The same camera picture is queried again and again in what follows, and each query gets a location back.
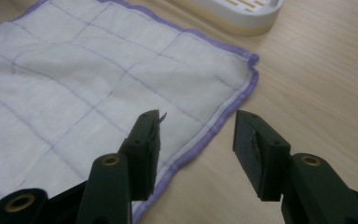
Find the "grid pattern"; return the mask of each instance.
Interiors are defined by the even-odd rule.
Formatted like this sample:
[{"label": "grid pattern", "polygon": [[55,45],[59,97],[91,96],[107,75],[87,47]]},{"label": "grid pattern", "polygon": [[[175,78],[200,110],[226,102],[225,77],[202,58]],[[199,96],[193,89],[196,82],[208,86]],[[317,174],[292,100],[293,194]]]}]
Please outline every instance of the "grid pattern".
[{"label": "grid pattern", "polygon": [[257,60],[124,1],[37,3],[0,25],[0,198],[84,181],[159,109],[156,191],[133,205],[136,222],[251,94]]}]

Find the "wooden surface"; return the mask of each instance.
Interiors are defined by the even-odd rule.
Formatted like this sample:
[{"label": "wooden surface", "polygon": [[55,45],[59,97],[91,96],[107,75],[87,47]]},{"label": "wooden surface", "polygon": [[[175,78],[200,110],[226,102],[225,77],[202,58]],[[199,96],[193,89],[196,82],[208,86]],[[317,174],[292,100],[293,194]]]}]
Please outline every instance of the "wooden surface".
[{"label": "wooden surface", "polygon": [[[0,21],[33,1],[0,0]],[[267,34],[225,34],[162,0],[130,0],[160,17],[260,55],[260,80],[241,109],[292,145],[326,159],[358,190],[358,1],[286,0]],[[283,223],[279,203],[261,203],[232,152],[232,116],[204,152],[178,172],[141,223]]]}]

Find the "soap dish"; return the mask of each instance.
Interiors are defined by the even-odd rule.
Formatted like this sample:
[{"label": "soap dish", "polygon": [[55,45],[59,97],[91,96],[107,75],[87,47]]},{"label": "soap dish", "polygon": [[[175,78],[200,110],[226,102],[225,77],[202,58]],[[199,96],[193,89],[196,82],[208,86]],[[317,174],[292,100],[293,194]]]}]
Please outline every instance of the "soap dish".
[{"label": "soap dish", "polygon": [[170,0],[235,35],[262,35],[272,28],[283,0]]}]

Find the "purple border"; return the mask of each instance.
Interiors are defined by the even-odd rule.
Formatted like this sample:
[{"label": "purple border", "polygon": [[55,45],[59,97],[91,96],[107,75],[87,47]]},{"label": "purple border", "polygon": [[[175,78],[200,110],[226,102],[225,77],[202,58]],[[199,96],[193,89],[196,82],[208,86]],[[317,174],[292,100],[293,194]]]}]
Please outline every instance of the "purple border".
[{"label": "purple border", "polygon": [[[30,8],[28,8],[24,12],[24,14],[22,14],[15,20],[18,20],[18,19],[30,14],[31,12],[35,11],[37,8],[39,8],[41,5],[43,5],[47,1],[48,0],[39,0],[34,5],[32,5]],[[252,92],[254,91],[255,86],[257,84],[257,81],[258,81],[258,72],[255,70],[255,65],[257,64],[257,62],[259,60],[259,56],[257,54],[250,53],[250,52],[246,51],[245,49],[241,49],[236,46],[218,42],[214,39],[211,39],[209,36],[203,34],[202,32],[200,32],[196,29],[184,29],[184,28],[182,28],[176,24],[173,24],[169,21],[165,21],[162,18],[160,18],[159,16],[157,16],[153,11],[151,11],[150,9],[148,9],[146,7],[133,6],[124,0],[98,0],[98,1],[101,3],[115,2],[115,3],[122,5],[123,7],[128,8],[128,9],[135,9],[135,10],[141,11],[157,22],[160,22],[162,24],[170,26],[173,29],[176,29],[180,32],[191,33],[195,36],[198,36],[201,39],[204,39],[206,42],[210,43],[211,45],[213,45],[217,48],[220,48],[220,49],[223,49],[226,51],[230,51],[230,52],[236,53],[244,58],[247,58],[248,59],[248,62],[247,62],[248,68],[252,72],[252,75],[253,75],[248,88],[246,88],[246,90],[243,91],[237,97],[237,99],[235,99],[235,101],[225,109],[225,111],[222,113],[222,115],[216,121],[216,123],[213,125],[213,127],[210,129],[210,131],[208,131],[208,133],[205,136],[203,136],[195,146],[193,146],[188,152],[186,152],[179,159],[177,159],[177,161],[174,162],[174,164],[168,169],[168,171],[165,173],[165,175],[161,178],[161,180],[156,185],[154,193],[149,198],[149,200],[141,203],[139,205],[139,207],[134,211],[134,214],[132,216],[133,223],[138,223],[139,220],[144,215],[147,208],[149,206],[151,206],[151,204],[153,204],[162,195],[162,193],[165,191],[165,189],[168,187],[169,183],[171,182],[171,180],[172,180],[173,176],[176,174],[176,172],[178,172],[182,167],[184,167],[190,161],[194,160],[197,156],[199,156],[199,154],[202,152],[202,150],[206,148],[206,146],[212,141],[212,139],[221,130],[221,128],[226,123],[226,121],[231,116],[231,114],[233,114],[241,106],[241,104],[252,94]]]}]

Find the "cloth fold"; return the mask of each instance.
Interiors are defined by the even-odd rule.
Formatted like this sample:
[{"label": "cloth fold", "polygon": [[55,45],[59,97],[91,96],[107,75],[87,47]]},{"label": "cloth fold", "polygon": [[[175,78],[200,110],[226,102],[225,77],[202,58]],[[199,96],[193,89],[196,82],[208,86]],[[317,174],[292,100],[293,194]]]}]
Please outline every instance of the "cloth fold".
[{"label": "cloth fold", "polygon": [[86,180],[137,117],[159,109],[157,185],[173,175],[252,93],[258,56],[125,1],[40,1],[0,24],[0,198],[49,197]]}]

